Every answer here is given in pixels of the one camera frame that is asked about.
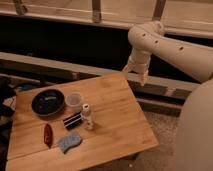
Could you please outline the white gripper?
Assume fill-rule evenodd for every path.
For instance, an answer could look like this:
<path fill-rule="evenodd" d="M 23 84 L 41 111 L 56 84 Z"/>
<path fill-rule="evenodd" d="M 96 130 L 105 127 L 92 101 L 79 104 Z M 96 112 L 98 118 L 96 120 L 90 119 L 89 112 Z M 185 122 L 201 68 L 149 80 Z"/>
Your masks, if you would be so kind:
<path fill-rule="evenodd" d="M 151 54 L 146 51 L 133 49 L 129 57 L 129 62 L 122 69 L 123 73 L 129 73 L 132 70 L 139 75 L 139 81 L 144 86 L 148 80 L 148 69 L 151 60 Z"/>

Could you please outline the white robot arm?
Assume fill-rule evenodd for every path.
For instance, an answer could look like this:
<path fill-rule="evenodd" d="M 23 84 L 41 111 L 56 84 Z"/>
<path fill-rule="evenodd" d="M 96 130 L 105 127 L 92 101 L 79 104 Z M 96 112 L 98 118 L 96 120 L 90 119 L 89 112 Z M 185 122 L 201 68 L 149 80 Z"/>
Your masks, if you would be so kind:
<path fill-rule="evenodd" d="M 171 171 L 213 171 L 213 48 L 166 38 L 159 21 L 133 26 L 128 41 L 132 51 L 123 71 L 136 72 L 142 84 L 151 55 L 200 82 L 181 110 Z"/>

